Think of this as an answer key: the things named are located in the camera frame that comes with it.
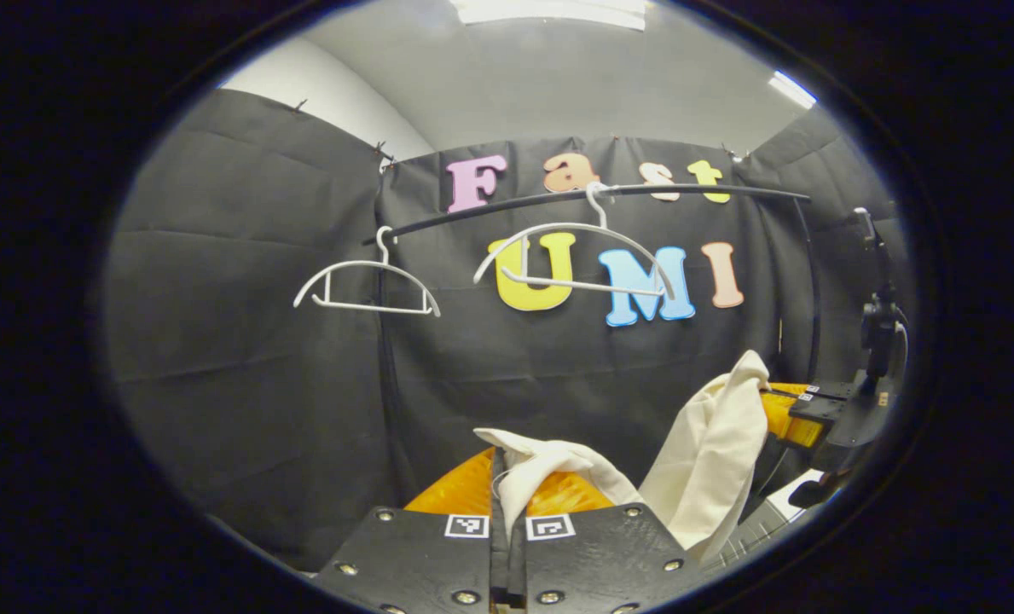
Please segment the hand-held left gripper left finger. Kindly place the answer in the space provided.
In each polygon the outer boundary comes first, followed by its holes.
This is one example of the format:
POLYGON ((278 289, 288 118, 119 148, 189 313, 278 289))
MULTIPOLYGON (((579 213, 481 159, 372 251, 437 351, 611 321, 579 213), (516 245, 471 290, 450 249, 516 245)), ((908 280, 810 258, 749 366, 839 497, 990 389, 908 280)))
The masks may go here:
POLYGON ((488 448, 405 507, 370 510, 313 583, 362 614, 494 614, 509 545, 488 448))

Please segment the cream button shirt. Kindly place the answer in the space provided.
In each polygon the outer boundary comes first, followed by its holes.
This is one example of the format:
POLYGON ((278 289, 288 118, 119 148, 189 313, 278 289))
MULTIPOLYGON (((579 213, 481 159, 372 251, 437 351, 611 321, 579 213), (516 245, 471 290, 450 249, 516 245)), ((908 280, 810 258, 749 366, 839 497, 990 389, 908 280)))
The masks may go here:
POLYGON ((506 521, 521 516, 549 475, 575 473, 612 504, 647 505, 693 559, 714 557, 737 527, 767 442, 760 394, 769 389, 768 377, 760 355, 748 350, 730 372, 698 389, 640 486, 584 444, 475 429, 503 451, 507 470, 495 489, 506 521))

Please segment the white plastic clothes hanger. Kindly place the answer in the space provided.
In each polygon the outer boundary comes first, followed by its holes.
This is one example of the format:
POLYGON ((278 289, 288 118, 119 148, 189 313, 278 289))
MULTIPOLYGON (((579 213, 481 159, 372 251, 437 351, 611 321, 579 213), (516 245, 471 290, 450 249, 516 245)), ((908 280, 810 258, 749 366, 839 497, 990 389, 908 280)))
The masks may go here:
POLYGON ((602 182, 589 183, 584 189, 583 195, 586 198, 586 202, 588 202, 589 206, 596 212, 597 217, 599 217, 599 221, 596 224, 556 222, 527 227, 527 229, 523 229, 521 232, 504 240, 498 248, 490 252, 490 255, 484 257, 484 260, 480 262, 480 265, 476 268, 472 277, 472 283, 479 283, 484 277, 484 272, 495 263, 496 258, 508 247, 517 244, 519 245, 519 272, 514 273, 510 268, 501 268, 502 274, 512 282, 526 285, 546 285, 546 287, 568 287, 571 290, 589 290, 608 294, 638 294, 651 297, 667 297, 670 299, 677 298, 677 293, 673 288, 673 280, 670 279, 666 268, 658 262, 658 257, 654 253, 651 253, 650 250, 643 248, 643 245, 640 245, 638 241, 631 240, 630 237, 609 229, 605 207, 599 201, 601 198, 613 201, 617 195, 622 193, 623 187, 620 185, 609 186, 604 185, 602 182), (639 250, 644 257, 647 257, 651 261, 653 268, 658 273, 658 279, 653 283, 654 288, 646 290, 644 287, 617 287, 617 285, 601 285, 591 282, 558 280, 554 279, 554 277, 535 277, 529 275, 529 255, 527 255, 525 247, 529 237, 533 234, 542 235, 550 232, 561 232, 561 230, 604 235, 605 237, 611 237, 613 240, 622 242, 628 247, 639 250))
POLYGON ((327 310, 354 310, 363 312, 378 312, 378 314, 432 316, 440 318, 442 315, 439 303, 432 295, 429 288, 405 268, 400 268, 391 264, 391 253, 387 242, 392 241, 392 245, 397 244, 397 237, 393 234, 394 228, 383 225, 378 228, 374 235, 374 244, 379 250, 380 257, 377 260, 350 259, 336 264, 330 264, 325 268, 319 268, 315 275, 309 277, 295 297, 293 297, 292 308, 296 310, 307 298, 316 306, 327 308, 327 310), (344 268, 372 268, 374 272, 387 272, 400 275, 403 279, 412 282, 421 292, 421 303, 418 308, 397 308, 387 306, 387 304, 359 304, 354 302, 336 302, 332 299, 332 277, 336 272, 344 268))

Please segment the black clothes rail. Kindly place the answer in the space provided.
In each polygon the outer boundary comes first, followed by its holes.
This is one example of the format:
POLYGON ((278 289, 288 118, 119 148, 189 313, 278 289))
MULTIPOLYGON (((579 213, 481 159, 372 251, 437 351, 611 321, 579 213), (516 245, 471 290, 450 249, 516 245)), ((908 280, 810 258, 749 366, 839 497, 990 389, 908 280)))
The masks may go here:
MULTIPOLYGON (((748 197, 760 197, 763 199, 771 198, 792 201, 792 210, 795 211, 795 215, 798 218, 799 226, 803 234, 803 249, 804 255, 806 255, 807 258, 809 283, 812 293, 811 337, 807 376, 809 378, 813 378, 818 373, 819 360, 821 357, 822 306, 821 283, 817 264, 817 255, 815 255, 812 233, 810 232, 806 215, 804 215, 803 212, 803 205, 810 203, 812 198, 809 197, 809 195, 799 194, 798 191, 784 191, 747 186, 690 185, 690 183, 674 183, 674 185, 604 186, 598 187, 596 194, 599 197, 613 198, 627 197, 627 195, 658 194, 658 191, 675 191, 676 194, 748 195, 748 197)), ((404 225, 402 227, 393 227, 393 229, 387 230, 385 234, 387 237, 394 238, 395 240, 395 238, 399 238, 402 235, 420 232, 421 230, 431 229, 432 227, 445 224, 469 220, 469 218, 482 217, 483 215, 522 209, 522 207, 552 205, 553 203, 565 202, 569 200, 580 200, 585 197, 586 191, 577 189, 569 191, 547 191, 546 194, 529 195, 529 197, 515 197, 503 200, 502 202, 492 203, 492 205, 469 207, 469 209, 462 210, 460 212, 447 213, 445 215, 440 215, 440 217, 429 218, 429 220, 422 220, 413 224, 404 225)))

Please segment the small ceiling light panel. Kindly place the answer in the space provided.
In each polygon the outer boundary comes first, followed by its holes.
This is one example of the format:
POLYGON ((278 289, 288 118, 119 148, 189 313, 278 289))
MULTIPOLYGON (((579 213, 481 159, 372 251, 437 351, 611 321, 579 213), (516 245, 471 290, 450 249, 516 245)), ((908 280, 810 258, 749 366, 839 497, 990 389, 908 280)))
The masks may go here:
POLYGON ((773 72, 772 77, 768 79, 768 85, 801 108, 809 110, 817 105, 817 97, 780 71, 773 72))

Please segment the black backdrop cloth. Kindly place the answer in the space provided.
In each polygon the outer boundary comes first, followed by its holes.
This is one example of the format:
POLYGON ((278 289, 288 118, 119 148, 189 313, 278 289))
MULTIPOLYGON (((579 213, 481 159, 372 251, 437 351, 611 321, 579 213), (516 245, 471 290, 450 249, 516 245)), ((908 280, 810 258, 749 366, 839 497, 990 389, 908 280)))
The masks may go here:
POLYGON ((122 407, 183 493, 266 552, 318 571, 373 507, 401 506, 483 449, 477 427, 580 443, 634 484, 698 389, 755 350, 779 381, 846 380, 866 364, 860 316, 878 284, 856 207, 884 235, 909 331, 921 306, 894 198, 822 110, 733 163, 720 148, 650 137, 514 136, 380 169, 366 142, 258 95, 211 93, 165 136, 110 244, 102 307, 122 407), (492 202, 545 191, 578 154, 608 185, 658 163, 692 182, 706 162, 733 185, 809 202, 698 194, 619 197, 615 232, 682 256, 694 312, 562 288, 549 310, 504 302, 472 276, 531 225, 592 224, 585 200, 520 207, 402 236, 391 260, 441 317, 328 310, 293 300, 319 268, 378 256, 379 227, 447 213, 451 165, 500 156, 492 202))

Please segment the large ceiling light panel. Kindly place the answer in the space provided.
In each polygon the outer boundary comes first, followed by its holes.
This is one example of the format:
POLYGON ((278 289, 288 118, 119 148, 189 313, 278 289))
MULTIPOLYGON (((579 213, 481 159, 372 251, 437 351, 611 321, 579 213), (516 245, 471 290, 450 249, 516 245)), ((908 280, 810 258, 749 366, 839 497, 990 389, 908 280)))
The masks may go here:
POLYGON ((504 20, 576 20, 637 32, 646 29, 648 0, 449 0, 467 25, 504 20))

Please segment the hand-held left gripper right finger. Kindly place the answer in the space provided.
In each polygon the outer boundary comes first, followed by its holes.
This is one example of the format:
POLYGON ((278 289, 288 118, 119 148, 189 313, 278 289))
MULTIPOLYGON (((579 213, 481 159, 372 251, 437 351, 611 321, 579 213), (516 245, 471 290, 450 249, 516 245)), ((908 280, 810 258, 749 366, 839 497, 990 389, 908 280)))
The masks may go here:
POLYGON ((647 504, 612 504, 573 472, 544 479, 511 536, 507 602, 522 614, 646 614, 703 582, 647 504))

